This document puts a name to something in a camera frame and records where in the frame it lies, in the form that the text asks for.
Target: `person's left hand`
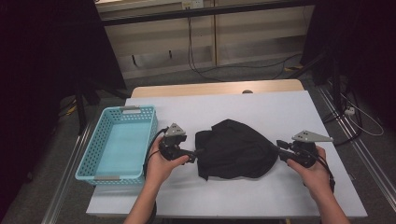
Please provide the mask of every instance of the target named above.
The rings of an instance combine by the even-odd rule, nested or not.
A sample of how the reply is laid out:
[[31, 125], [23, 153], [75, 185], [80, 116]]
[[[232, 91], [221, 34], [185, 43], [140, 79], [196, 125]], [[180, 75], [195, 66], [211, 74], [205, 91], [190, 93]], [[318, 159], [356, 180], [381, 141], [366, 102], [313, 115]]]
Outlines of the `person's left hand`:
[[173, 161], [168, 161], [167, 159], [165, 159], [159, 151], [159, 144], [161, 139], [161, 137], [157, 138], [151, 147], [149, 155], [152, 156], [148, 161], [148, 170], [146, 174], [146, 183], [154, 184], [157, 186], [160, 186], [163, 181], [165, 181], [169, 177], [174, 168], [185, 163], [189, 159], [189, 156], [182, 156]]

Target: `black cloth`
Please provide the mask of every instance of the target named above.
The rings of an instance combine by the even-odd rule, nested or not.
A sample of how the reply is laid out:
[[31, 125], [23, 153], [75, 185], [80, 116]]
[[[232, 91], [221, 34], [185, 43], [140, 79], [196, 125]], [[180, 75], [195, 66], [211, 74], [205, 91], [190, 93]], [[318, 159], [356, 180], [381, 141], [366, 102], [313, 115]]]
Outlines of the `black cloth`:
[[274, 165], [277, 154], [268, 141], [246, 124], [226, 119], [195, 135], [198, 175], [232, 179], [258, 178]]

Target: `wooden panel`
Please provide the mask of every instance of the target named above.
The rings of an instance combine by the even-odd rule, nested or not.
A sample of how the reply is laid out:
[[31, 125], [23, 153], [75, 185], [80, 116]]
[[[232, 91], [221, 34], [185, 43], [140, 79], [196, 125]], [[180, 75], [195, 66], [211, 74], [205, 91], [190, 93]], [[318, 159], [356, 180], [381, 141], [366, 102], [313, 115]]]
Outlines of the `wooden panel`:
[[303, 7], [218, 15], [219, 45], [305, 35]]
[[177, 9], [180, 9], [181, 2], [182, 0], [100, 0], [96, 3], [96, 6], [99, 12], [105, 12], [178, 3]]
[[219, 46], [218, 65], [288, 58], [304, 50], [305, 35]]
[[[212, 45], [211, 17], [191, 19], [192, 41], [195, 47]], [[187, 19], [150, 21], [106, 27], [117, 56], [187, 49], [189, 30]]]
[[304, 87], [297, 79], [188, 84], [138, 87], [134, 89], [132, 97], [238, 94], [246, 90], [253, 92], [303, 91]]

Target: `blue plastic basket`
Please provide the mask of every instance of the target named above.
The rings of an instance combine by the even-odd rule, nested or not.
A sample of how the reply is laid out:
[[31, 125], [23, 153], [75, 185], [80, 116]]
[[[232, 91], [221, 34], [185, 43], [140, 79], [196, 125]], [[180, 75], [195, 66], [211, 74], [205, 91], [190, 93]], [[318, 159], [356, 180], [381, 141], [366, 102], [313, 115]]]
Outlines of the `blue plastic basket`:
[[76, 171], [92, 185], [142, 185], [143, 163], [157, 133], [152, 105], [104, 109]]

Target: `dark backdrop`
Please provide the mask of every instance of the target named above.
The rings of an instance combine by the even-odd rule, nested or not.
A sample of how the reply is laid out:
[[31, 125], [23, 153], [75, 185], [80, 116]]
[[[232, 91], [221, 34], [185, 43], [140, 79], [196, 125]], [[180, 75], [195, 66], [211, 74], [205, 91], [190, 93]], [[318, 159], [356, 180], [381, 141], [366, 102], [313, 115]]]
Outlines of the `dark backdrop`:
[[[34, 169], [58, 119], [59, 102], [90, 77], [124, 88], [92, 0], [0, 0], [2, 128], [0, 220]], [[65, 23], [74, 23], [64, 28]]]
[[315, 83], [322, 84], [331, 76], [332, 59], [336, 59], [341, 75], [349, 78], [348, 85], [396, 130], [394, 8], [391, 0], [321, 1], [308, 30], [302, 64], [323, 50], [330, 52], [331, 57], [314, 69]]

